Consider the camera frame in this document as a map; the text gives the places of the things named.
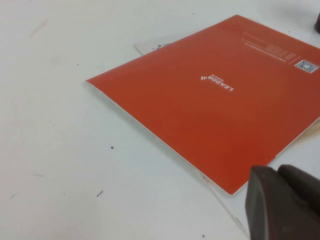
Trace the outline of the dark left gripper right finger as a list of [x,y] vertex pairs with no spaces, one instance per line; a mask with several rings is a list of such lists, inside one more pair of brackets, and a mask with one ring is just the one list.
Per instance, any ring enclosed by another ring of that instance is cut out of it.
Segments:
[[320,214],[320,180],[289,164],[281,165],[277,172],[318,215]]

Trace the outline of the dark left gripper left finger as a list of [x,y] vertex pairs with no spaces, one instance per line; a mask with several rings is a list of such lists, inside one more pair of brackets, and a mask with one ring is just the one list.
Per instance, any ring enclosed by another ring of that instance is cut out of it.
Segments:
[[271,167],[251,168],[245,212],[252,240],[320,238],[320,214]]

